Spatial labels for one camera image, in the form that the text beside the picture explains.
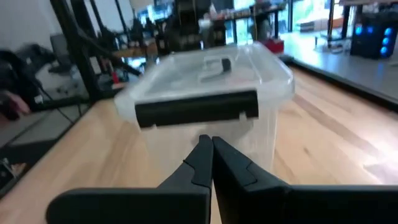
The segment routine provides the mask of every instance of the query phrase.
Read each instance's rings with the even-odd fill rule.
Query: blue led light
[[[392,33],[392,28],[387,28],[386,31],[384,31],[384,35],[391,35]]]
[[[383,39],[383,45],[387,45],[390,42],[390,39],[387,37]]]
[[[357,28],[355,29],[355,34],[356,34],[356,35],[361,35],[361,34],[362,34],[362,27],[357,27]]]
[[[380,53],[382,55],[385,55],[387,53],[387,47],[382,47],[381,50],[380,50]]]

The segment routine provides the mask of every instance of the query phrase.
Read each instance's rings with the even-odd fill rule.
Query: floor
[[[398,115],[293,71],[297,94],[279,110],[272,173],[290,184],[398,184]],[[165,176],[155,159],[113,101],[101,101],[0,201],[1,221],[44,224],[49,202],[69,189],[156,187]],[[211,222],[221,223],[216,197]]]
[[[386,60],[371,60],[350,56],[349,53],[333,54],[322,50],[322,43],[315,48],[317,34],[291,33],[283,35],[285,54],[295,62],[327,75],[335,80],[353,85],[393,103],[398,103],[398,44],[395,54]]]

